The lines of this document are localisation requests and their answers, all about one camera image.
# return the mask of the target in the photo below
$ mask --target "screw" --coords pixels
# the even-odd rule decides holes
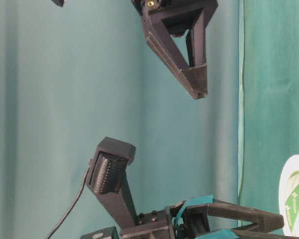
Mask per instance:
[[[154,5],[155,5],[154,1],[151,1],[151,0],[148,1],[148,6],[149,6],[149,7],[152,7],[152,6],[154,6]]]
[[[103,233],[97,233],[95,235],[92,236],[93,239],[99,239],[103,236]]]

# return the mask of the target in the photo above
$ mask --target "teal curtain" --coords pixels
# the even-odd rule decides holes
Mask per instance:
[[[280,173],[299,154],[299,0],[242,3],[240,203],[279,213]]]
[[[219,0],[207,57],[209,96],[194,101],[145,45],[129,1],[0,1],[0,238],[43,238],[105,136],[137,147],[138,213],[211,193],[235,203],[237,0]],[[85,190],[55,238],[113,224]]]

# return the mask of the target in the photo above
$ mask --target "tape roll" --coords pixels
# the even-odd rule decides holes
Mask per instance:
[[[279,209],[286,236],[299,237],[299,155],[288,159],[280,176]]]

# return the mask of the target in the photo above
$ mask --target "black mount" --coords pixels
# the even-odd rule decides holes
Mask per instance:
[[[206,27],[217,0],[132,0],[148,46],[194,99],[207,95]],[[185,34],[189,64],[172,36]]]

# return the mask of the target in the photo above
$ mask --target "wire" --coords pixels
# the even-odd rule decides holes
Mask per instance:
[[[54,228],[52,229],[52,231],[46,236],[45,239],[50,239],[52,237],[52,235],[56,232],[56,230],[59,229],[59,227],[61,226],[61,224],[64,222],[64,220],[70,214],[70,212],[74,208],[75,204],[78,202],[78,200],[79,200],[79,198],[80,198],[80,196],[81,196],[81,194],[83,192],[84,185],[85,185],[85,182],[86,182],[86,178],[88,176],[89,169],[90,169],[90,167],[88,167],[86,169],[85,173],[83,174],[82,184],[81,184],[80,190],[77,193],[77,195],[75,196],[75,198],[74,198],[73,202],[71,203],[71,205],[69,206],[68,210],[65,212],[65,214],[62,216],[62,218],[60,219],[60,221],[54,226]]]

